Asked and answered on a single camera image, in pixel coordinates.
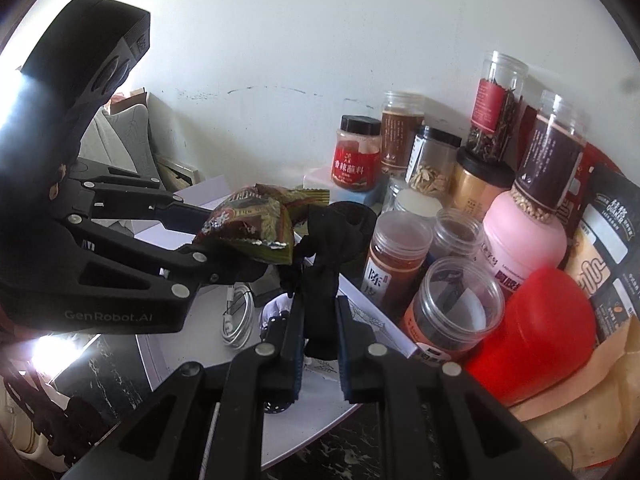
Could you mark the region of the black polka dot scrunchie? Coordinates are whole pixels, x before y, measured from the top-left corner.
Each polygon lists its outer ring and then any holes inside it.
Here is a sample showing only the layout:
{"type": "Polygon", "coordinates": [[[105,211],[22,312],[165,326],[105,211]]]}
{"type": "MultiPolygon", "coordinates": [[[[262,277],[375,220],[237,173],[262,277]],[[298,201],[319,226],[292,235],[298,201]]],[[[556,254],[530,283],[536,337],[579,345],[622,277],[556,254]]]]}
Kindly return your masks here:
{"type": "Polygon", "coordinates": [[[290,312],[270,314],[260,329],[260,341],[272,344],[276,349],[274,361],[267,374],[267,397],[264,412],[274,415],[286,411],[292,401],[290,362],[286,358],[286,332],[290,312]]]}

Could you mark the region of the nutritious cereal packet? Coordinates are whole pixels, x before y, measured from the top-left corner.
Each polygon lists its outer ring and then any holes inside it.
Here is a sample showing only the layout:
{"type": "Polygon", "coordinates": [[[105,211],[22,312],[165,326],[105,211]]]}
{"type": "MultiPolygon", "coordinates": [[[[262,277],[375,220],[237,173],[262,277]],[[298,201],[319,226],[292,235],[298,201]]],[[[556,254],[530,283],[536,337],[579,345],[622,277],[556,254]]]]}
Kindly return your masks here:
{"type": "Polygon", "coordinates": [[[325,188],[282,188],[256,183],[229,195],[214,208],[194,243],[227,244],[268,264],[291,264],[294,226],[308,219],[311,206],[328,206],[325,188]]]}

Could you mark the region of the black cloth item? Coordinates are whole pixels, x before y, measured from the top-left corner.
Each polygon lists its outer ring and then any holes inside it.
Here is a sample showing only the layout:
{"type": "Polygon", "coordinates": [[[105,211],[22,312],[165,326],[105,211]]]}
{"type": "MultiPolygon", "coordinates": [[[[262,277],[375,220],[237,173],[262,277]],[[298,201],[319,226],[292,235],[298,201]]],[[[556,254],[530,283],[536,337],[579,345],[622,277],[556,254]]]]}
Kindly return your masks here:
{"type": "Polygon", "coordinates": [[[351,226],[330,205],[309,208],[307,234],[294,246],[292,263],[278,267],[288,296],[303,296],[304,355],[322,360],[337,358],[335,298],[342,266],[363,253],[373,233],[351,226]]]}

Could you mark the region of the white open gift box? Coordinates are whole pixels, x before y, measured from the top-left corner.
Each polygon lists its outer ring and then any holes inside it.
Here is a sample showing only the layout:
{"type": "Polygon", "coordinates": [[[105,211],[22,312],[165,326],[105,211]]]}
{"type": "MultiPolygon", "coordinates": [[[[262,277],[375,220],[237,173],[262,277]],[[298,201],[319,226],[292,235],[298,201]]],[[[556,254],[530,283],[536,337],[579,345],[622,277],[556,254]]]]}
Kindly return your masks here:
{"type": "Polygon", "coordinates": [[[430,472],[414,377],[420,365],[377,342],[337,292],[341,265],[362,246],[360,226],[343,208],[310,208],[308,234],[296,249],[314,264],[299,271],[292,309],[285,320],[270,321],[264,341],[229,363],[184,363],[138,408],[130,429],[142,437],[130,434],[118,446],[125,452],[142,444],[142,457],[128,468],[134,478],[258,478],[264,407],[297,400],[304,345],[313,342],[337,357],[346,401],[378,406],[385,477],[430,472]]]}

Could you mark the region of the grey clothes pile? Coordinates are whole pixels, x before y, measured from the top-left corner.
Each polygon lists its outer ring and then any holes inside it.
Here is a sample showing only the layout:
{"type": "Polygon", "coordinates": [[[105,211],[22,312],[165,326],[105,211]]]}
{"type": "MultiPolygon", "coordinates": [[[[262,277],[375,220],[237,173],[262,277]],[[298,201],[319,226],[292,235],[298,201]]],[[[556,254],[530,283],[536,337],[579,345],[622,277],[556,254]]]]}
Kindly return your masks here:
{"type": "Polygon", "coordinates": [[[101,108],[80,142],[79,156],[158,179],[149,135],[149,112],[136,104],[111,115],[101,108]]]}

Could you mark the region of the chenpi spice jar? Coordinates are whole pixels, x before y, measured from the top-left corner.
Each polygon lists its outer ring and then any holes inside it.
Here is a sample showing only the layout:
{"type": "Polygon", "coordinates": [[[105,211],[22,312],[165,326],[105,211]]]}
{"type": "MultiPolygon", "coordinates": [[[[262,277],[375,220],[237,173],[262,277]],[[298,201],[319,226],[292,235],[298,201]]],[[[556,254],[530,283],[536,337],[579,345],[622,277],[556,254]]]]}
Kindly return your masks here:
{"type": "Polygon", "coordinates": [[[388,318],[405,311],[432,241],[432,227],[411,212],[390,210],[376,220],[360,290],[388,318]]]}

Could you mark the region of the orange label clear jar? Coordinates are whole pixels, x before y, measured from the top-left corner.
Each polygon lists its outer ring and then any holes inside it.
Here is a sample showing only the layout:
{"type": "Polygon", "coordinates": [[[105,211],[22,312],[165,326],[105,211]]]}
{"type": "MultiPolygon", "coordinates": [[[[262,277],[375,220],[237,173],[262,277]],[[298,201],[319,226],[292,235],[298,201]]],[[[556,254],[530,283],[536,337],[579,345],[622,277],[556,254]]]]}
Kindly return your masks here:
{"type": "Polygon", "coordinates": [[[506,310],[497,281],[462,257],[436,260],[428,268],[400,329],[418,347],[423,362],[457,361],[491,334],[506,310]]]}

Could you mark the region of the red label sauce jar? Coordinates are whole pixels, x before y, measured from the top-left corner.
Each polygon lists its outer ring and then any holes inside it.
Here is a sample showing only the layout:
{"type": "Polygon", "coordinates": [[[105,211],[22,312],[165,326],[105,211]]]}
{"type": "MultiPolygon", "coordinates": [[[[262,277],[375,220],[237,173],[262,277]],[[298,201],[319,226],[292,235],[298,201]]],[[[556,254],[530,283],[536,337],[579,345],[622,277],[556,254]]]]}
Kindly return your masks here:
{"type": "Polygon", "coordinates": [[[381,122],[372,117],[343,115],[336,133],[331,178],[340,188],[367,192],[381,173],[381,122]]]}

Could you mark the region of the pink jar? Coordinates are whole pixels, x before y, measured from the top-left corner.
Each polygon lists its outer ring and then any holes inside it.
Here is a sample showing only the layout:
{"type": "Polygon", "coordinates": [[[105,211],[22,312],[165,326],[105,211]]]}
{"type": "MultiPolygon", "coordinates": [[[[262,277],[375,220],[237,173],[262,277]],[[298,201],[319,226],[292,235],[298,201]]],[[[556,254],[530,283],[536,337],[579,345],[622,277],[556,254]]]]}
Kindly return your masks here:
{"type": "Polygon", "coordinates": [[[561,222],[535,220],[522,211],[510,192],[498,195],[483,220],[484,240],[475,260],[489,272],[509,298],[526,278],[542,268],[557,268],[567,239],[561,222]]]}

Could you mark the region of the red canister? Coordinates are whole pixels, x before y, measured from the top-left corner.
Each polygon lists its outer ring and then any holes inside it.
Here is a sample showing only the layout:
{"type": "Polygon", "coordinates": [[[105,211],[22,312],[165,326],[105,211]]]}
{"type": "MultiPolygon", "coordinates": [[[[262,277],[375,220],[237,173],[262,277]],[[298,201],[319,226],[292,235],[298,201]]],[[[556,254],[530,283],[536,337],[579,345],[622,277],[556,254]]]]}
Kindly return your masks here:
{"type": "Polygon", "coordinates": [[[565,272],[544,268],[508,299],[502,322],[463,367],[494,398],[512,406],[575,373],[595,343],[596,320],[584,291],[565,272]]]}

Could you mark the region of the gold jar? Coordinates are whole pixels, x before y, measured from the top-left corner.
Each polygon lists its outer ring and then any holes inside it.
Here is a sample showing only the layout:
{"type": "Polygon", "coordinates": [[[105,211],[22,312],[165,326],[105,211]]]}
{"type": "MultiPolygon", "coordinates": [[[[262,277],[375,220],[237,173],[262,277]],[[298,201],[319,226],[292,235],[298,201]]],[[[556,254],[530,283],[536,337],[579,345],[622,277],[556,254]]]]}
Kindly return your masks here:
{"type": "Polygon", "coordinates": [[[505,162],[483,162],[459,148],[449,183],[449,206],[483,221],[495,198],[509,191],[514,171],[505,162]]]}

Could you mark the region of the seed jar black lid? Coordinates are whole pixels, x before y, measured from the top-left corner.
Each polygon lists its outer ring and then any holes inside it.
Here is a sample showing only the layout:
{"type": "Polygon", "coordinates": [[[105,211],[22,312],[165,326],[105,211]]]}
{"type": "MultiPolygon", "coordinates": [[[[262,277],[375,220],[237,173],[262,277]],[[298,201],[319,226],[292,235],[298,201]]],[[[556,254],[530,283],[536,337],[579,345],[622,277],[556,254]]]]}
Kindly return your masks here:
{"type": "Polygon", "coordinates": [[[419,127],[409,157],[406,182],[426,196],[444,196],[462,139],[428,125],[419,127]]]}

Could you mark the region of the brown powder jar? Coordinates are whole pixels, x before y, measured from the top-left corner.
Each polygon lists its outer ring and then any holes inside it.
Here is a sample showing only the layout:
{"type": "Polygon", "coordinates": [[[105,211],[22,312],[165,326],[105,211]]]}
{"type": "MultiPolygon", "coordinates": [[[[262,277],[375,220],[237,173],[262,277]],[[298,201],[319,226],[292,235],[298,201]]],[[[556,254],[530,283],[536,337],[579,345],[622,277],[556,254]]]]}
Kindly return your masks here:
{"type": "Polygon", "coordinates": [[[425,96],[387,91],[381,119],[382,173],[404,174],[408,167],[414,137],[424,122],[425,96]]]}

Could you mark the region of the tall red label jar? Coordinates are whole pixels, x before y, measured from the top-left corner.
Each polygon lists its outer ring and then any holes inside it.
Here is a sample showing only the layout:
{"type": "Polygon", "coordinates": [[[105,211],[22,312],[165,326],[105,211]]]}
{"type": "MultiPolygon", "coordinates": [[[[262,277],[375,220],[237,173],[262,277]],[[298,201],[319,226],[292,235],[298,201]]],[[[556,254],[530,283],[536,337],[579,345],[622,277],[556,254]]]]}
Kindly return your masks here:
{"type": "Polygon", "coordinates": [[[513,56],[496,50],[485,56],[465,144],[482,162],[503,159],[527,75],[528,66],[513,56]]]}

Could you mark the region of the kraft paper pouch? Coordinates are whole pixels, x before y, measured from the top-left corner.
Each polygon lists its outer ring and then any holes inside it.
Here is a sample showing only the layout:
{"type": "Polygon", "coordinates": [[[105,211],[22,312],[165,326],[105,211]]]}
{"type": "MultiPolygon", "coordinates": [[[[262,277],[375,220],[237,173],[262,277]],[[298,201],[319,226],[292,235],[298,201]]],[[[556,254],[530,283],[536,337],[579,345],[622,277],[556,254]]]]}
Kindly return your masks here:
{"type": "Polygon", "coordinates": [[[639,422],[639,320],[631,318],[585,366],[552,388],[511,408],[541,441],[561,439],[574,467],[612,462],[639,422]]]}

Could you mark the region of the tall dark label jar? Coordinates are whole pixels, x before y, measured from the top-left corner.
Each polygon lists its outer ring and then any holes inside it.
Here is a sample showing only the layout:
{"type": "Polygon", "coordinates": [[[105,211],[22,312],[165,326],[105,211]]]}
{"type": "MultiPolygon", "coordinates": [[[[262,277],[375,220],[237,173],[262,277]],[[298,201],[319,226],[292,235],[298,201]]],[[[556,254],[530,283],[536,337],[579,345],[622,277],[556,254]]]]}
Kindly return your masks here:
{"type": "Polygon", "coordinates": [[[586,114],[551,90],[541,93],[525,155],[511,196],[518,208],[551,222],[576,174],[586,146],[586,114]]]}

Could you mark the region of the black coffee pouch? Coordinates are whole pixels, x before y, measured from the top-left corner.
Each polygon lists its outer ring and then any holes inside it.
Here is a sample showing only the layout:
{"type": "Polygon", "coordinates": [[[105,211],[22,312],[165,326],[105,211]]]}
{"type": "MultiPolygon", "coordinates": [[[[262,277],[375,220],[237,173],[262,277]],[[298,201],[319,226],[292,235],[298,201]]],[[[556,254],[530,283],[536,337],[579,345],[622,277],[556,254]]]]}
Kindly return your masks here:
{"type": "Polygon", "coordinates": [[[590,174],[564,271],[590,301],[597,342],[639,315],[639,188],[602,164],[590,174]]]}

